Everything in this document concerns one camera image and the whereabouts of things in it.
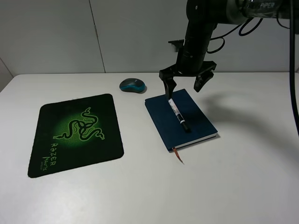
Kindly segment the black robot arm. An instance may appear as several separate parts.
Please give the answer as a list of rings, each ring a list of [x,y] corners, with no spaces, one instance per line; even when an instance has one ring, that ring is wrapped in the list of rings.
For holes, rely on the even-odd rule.
[[[194,89],[199,92],[214,76],[216,63],[204,58],[218,24],[242,25],[253,18],[291,18],[288,0],[189,0],[186,15],[185,38],[170,42],[178,52],[176,63],[159,72],[167,99],[177,85],[174,77],[195,77]]]

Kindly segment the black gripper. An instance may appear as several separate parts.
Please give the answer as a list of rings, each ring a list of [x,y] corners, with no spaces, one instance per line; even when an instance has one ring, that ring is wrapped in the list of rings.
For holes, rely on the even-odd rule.
[[[211,71],[216,68],[214,61],[205,61],[206,53],[191,54],[185,50],[184,45],[177,45],[176,50],[178,52],[176,63],[159,71],[159,77],[163,80],[165,95],[168,99],[172,98],[173,91],[177,86],[174,77],[196,77],[193,88],[199,92],[214,77]]]

